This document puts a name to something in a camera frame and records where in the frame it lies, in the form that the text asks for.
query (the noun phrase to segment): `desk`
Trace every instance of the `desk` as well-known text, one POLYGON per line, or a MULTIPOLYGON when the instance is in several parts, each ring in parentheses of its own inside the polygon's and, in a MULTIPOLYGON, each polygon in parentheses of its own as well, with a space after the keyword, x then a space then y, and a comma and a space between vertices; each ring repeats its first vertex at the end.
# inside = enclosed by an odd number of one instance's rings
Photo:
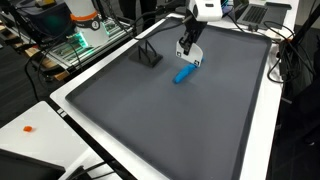
MULTIPOLYGON (((66 179, 76 168, 88 168, 103 160, 45 102, 40 102, 0 129, 0 148, 65 168, 66 179), (30 133, 22 131, 32 126, 30 133)), ((96 177, 113 170, 103 165, 88 174, 96 177)), ((120 180, 113 173, 106 180, 120 180)))
MULTIPOLYGON (((295 17, 298 9, 298 0, 290 0, 292 10, 287 12, 284 25, 293 29, 295 17)), ((152 28, 148 29, 140 35, 144 36, 153 28, 158 26, 159 21, 152 28)), ((209 25, 219 26, 224 28, 235 28, 228 17, 222 21, 209 23, 209 25)), ((119 56, 122 52, 130 48, 136 40, 131 40, 103 60, 86 70, 78 77, 51 94, 51 99, 54 100, 69 116, 71 116, 80 126, 82 126, 92 137, 94 137, 114 158, 116 158, 128 171, 130 171, 137 179, 167 179, 163 174, 155 170, 132 151, 127 149, 109 133, 105 132, 98 125, 80 113, 71 104, 65 100, 65 96, 73 89, 86 81, 101 68, 110 63, 113 59, 119 56)), ((278 114, 278 107, 281 97, 281 86, 270 82, 267 79, 267 71, 275 62, 275 53, 277 47, 273 46, 269 55, 268 62, 264 69, 259 96, 251 124, 250 135, 245 152, 243 162, 241 180, 260 180, 265 179, 270 151, 272 147, 273 134, 278 114)))

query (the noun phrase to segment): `small orange object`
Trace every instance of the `small orange object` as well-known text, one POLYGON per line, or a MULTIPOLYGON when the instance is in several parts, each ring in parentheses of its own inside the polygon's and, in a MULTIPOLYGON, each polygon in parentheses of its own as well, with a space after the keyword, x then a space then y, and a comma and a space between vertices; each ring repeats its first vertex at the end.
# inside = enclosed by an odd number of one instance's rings
POLYGON ((31 127, 31 126, 25 126, 25 127, 23 128, 23 131, 31 132, 31 131, 32 131, 32 127, 31 127))

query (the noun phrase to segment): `dark gray work surface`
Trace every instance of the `dark gray work surface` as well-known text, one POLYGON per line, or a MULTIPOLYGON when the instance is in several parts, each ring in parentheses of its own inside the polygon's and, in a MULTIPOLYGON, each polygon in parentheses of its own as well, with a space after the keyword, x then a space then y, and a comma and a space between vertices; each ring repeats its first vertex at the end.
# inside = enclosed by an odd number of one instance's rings
POLYGON ((170 179, 238 179, 271 41, 207 26, 198 41, 206 61, 175 85, 187 65, 175 56, 184 30, 150 38, 164 57, 154 69, 128 60, 133 47, 67 100, 170 179))

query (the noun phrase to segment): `floor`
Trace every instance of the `floor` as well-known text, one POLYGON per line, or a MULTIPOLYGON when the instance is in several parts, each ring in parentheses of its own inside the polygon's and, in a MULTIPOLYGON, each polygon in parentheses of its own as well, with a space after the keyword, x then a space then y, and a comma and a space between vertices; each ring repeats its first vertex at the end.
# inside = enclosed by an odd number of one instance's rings
MULTIPOLYGON (((121 15, 117 0, 112 0, 111 2, 115 12, 121 15)), ((297 17, 298 25, 303 24, 308 17, 312 2, 313 0, 300 0, 300 16, 297 17)), ((319 22, 318 20, 315 23, 314 29, 309 32, 303 43, 311 58, 317 49, 315 37, 320 35, 319 22)), ((16 54, 11 47, 0 49, 0 128, 36 103, 29 81, 23 71, 26 61, 27 59, 24 56, 16 54)), ((54 82, 49 83, 47 85, 48 88, 42 88, 37 79, 37 74, 31 67, 29 67, 29 72, 36 83, 38 94, 42 100, 48 100, 48 95, 63 85, 63 82, 54 82)), ((285 114, 288 106, 284 103, 280 113, 285 114)), ((267 179, 320 179, 320 146, 317 144, 308 146, 297 137, 283 136, 288 131, 290 129, 283 129, 277 132, 279 136, 274 140, 267 179)))

